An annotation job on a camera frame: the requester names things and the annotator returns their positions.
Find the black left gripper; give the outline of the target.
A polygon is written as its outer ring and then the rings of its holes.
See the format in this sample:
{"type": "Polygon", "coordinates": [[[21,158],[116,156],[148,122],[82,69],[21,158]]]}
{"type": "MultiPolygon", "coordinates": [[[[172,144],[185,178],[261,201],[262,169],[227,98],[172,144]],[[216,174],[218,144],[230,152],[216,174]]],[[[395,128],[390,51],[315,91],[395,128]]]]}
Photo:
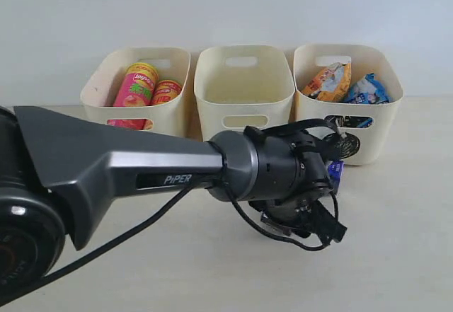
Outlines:
{"type": "Polygon", "coordinates": [[[260,213],[267,203],[305,205],[333,193],[322,148],[308,132],[265,129],[263,135],[258,145],[260,213]]]}

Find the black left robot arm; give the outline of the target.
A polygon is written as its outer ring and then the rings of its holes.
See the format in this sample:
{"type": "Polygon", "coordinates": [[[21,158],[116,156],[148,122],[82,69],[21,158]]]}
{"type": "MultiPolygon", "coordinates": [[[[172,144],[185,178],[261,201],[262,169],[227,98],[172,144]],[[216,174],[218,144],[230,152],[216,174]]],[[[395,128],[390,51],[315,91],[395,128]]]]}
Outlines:
{"type": "Polygon", "coordinates": [[[225,130],[208,141],[128,130],[39,107],[1,111],[1,292],[44,277],[66,237],[89,242],[114,200],[201,187],[247,201],[290,241],[341,241],[345,227],[320,199],[334,193],[328,162],[338,128],[310,119],[225,130]]]}

